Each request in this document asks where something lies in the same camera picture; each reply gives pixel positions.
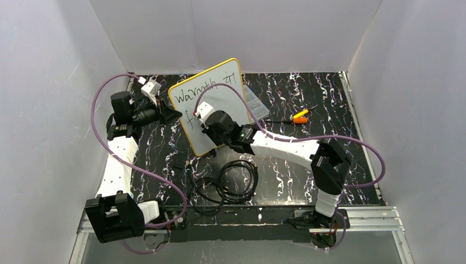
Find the yellow framed whiteboard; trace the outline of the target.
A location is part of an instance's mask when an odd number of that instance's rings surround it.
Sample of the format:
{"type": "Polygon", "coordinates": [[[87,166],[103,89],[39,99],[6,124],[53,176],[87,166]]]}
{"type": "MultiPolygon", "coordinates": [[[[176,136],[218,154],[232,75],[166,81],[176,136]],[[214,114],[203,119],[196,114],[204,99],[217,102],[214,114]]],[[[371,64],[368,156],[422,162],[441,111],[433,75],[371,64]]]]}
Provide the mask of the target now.
{"type": "Polygon", "coordinates": [[[240,125],[249,122],[249,113],[245,105],[232,89],[219,85],[208,90],[203,96],[199,96],[208,86],[216,83],[226,83],[240,95],[245,95],[240,63],[236,58],[213,66],[173,85],[168,90],[174,109],[182,113],[180,123],[196,156],[204,155],[216,148],[212,140],[202,133],[201,121],[193,115],[193,111],[197,109],[195,103],[199,98],[200,103],[206,102],[215,110],[225,111],[240,125]]]}

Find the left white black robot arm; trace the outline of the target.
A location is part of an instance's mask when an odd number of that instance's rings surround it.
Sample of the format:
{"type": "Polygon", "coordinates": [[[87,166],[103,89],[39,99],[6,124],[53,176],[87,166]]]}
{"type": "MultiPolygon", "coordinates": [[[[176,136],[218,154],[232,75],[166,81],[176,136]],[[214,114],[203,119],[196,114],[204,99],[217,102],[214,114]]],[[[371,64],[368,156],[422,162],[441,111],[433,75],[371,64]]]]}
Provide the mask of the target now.
{"type": "Polygon", "coordinates": [[[142,127],[167,125],[182,114],[169,107],[156,92],[143,92],[150,102],[142,106],[128,91],[111,95],[113,113],[106,123],[107,158],[103,179],[94,198],[88,199],[85,212],[100,243],[140,237],[147,224],[168,219],[160,199],[137,203],[132,198],[132,168],[142,127]]]}

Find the yellow handled screwdriver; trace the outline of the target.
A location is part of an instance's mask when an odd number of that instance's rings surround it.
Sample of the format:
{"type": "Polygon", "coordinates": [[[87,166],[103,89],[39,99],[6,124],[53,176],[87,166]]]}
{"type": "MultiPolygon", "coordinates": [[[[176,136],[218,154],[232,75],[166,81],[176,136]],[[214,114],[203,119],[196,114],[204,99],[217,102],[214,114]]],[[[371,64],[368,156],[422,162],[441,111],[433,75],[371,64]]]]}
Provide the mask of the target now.
{"type": "Polygon", "coordinates": [[[312,107],[309,108],[309,109],[302,110],[301,112],[295,114],[295,115],[293,116],[293,119],[303,117],[305,114],[309,113],[311,110],[315,109],[316,107],[317,107],[317,105],[312,106],[312,107]]]}

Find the aluminium front rail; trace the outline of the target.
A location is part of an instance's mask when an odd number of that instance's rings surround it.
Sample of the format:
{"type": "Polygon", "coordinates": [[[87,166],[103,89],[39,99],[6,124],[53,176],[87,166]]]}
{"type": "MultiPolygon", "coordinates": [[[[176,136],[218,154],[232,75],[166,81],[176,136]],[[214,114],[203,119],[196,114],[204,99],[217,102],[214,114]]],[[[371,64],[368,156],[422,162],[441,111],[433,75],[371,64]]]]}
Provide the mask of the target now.
{"type": "Polygon", "coordinates": [[[70,263],[413,263],[395,207],[342,206],[337,247],[317,249],[312,235],[285,223],[307,211],[292,206],[227,206],[215,216],[189,212],[170,233],[148,230],[126,244],[97,241],[87,217],[70,263]]]}

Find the orange handled screwdriver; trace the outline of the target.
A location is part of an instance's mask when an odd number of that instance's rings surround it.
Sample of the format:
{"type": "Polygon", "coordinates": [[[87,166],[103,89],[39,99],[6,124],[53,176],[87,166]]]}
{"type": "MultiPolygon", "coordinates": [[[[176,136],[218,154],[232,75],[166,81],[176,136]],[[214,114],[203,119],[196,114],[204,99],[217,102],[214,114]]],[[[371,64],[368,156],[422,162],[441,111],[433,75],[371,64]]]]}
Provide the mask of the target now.
{"type": "Polygon", "coordinates": [[[265,120],[267,123],[285,123],[285,124],[306,124],[308,119],[306,117],[298,117],[293,119],[282,119],[282,120],[265,120]]]}

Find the clear plastic screw box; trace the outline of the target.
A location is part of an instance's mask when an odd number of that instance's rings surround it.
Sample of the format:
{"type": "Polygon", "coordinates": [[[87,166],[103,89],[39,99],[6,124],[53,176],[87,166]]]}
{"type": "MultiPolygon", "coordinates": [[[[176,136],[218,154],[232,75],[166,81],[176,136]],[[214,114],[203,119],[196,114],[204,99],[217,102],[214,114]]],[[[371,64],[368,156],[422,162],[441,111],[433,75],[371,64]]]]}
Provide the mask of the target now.
{"type": "Polygon", "coordinates": [[[244,85],[245,101],[252,110],[258,120],[265,119],[269,116],[270,111],[265,104],[256,96],[256,94],[247,86],[244,85]]]}

